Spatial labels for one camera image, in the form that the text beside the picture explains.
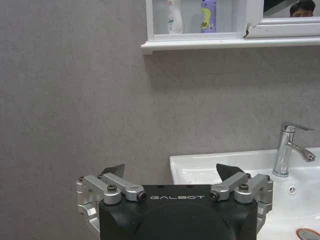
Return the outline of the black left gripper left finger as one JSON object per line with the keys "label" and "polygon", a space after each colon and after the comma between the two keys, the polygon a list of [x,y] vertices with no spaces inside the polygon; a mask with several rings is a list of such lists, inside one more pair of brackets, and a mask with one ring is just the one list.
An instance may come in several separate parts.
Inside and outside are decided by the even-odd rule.
{"label": "black left gripper left finger", "polygon": [[122,197],[134,203],[147,199],[144,187],[123,179],[124,172],[125,165],[119,164],[105,168],[98,175],[81,176],[76,181],[77,210],[95,234],[100,233],[100,202],[113,206],[119,204]]}

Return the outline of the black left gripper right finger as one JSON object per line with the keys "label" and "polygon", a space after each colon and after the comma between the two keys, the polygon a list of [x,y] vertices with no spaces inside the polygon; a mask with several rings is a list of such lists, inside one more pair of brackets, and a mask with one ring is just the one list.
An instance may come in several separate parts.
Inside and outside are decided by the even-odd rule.
{"label": "black left gripper right finger", "polygon": [[240,204],[257,201],[257,229],[261,229],[266,215],[273,208],[274,182],[269,175],[257,174],[251,177],[237,166],[216,164],[220,183],[211,185],[210,199],[214,202],[226,201],[233,193],[234,199]]}

